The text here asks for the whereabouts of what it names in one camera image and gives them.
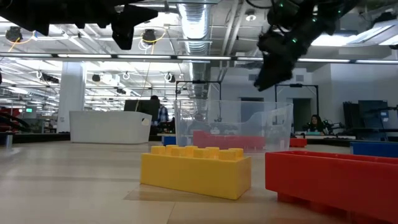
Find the red lego brick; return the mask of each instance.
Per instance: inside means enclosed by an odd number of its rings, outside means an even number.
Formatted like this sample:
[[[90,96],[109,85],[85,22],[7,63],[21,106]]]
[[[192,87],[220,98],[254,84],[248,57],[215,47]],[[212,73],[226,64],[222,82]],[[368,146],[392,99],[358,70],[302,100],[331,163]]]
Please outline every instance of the red lego brick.
[[[290,139],[290,146],[291,147],[305,147],[305,146],[307,146],[307,140],[306,139],[291,138]]]
[[[356,223],[398,223],[396,158],[268,152],[266,189],[278,192],[283,201],[306,200],[318,212],[349,211]]]
[[[238,147],[242,149],[262,149],[266,141],[262,136],[223,136],[212,135],[204,131],[193,132],[193,144],[203,147],[219,147],[229,149]]]

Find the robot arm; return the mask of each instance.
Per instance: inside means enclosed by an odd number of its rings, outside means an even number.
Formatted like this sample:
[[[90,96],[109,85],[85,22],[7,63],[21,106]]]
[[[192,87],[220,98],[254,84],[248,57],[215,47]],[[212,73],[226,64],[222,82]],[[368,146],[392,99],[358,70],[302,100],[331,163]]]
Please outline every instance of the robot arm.
[[[336,21],[352,10],[360,0],[278,0],[272,1],[267,19],[269,30],[260,35],[257,46],[264,64],[254,86],[265,90],[292,78],[296,61],[307,53],[322,33],[332,35]]]

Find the yellow lego brick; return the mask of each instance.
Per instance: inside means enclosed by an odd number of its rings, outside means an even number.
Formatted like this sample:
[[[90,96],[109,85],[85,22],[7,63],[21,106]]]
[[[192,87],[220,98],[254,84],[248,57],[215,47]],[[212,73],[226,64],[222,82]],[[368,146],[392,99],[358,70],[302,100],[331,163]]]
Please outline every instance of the yellow lego brick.
[[[165,155],[166,154],[166,147],[164,147],[164,146],[152,146],[150,148],[150,153],[151,154]]]
[[[197,148],[198,146],[185,146],[185,155],[188,157],[193,157],[193,150]]]
[[[184,147],[173,147],[172,148],[172,156],[185,156],[185,148]]]
[[[236,155],[234,150],[220,156]],[[251,187],[251,158],[203,158],[209,149],[193,149],[194,157],[141,155],[140,183],[236,200]]]
[[[210,158],[210,150],[209,149],[194,149],[193,157],[208,159],[208,158]]]
[[[235,150],[220,150],[218,154],[218,159],[222,161],[235,161],[237,159],[236,157],[236,151]]]
[[[232,148],[229,150],[235,150],[236,151],[236,157],[239,158],[243,158],[243,149],[240,148]]]
[[[178,147],[177,145],[168,145],[166,146],[166,155],[171,156],[172,155],[172,148]]]
[[[220,151],[219,147],[206,147],[210,151],[210,158],[217,159]]]

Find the woman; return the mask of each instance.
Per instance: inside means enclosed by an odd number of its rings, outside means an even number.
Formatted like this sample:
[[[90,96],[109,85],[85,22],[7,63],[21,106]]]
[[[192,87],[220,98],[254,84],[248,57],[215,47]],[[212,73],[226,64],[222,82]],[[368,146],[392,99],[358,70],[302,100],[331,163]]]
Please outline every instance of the woman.
[[[318,115],[314,114],[311,117],[311,123],[309,125],[309,129],[307,131],[311,131],[311,132],[319,132],[321,133],[321,135],[325,135],[324,130],[324,126],[321,120],[321,117],[319,117]]]

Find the clear plastic bin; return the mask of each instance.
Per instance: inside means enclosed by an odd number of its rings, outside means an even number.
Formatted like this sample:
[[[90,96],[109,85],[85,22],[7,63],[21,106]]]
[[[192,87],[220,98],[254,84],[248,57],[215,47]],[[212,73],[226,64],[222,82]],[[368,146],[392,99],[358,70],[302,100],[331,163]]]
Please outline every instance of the clear plastic bin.
[[[289,150],[293,104],[252,101],[175,101],[179,146]]]

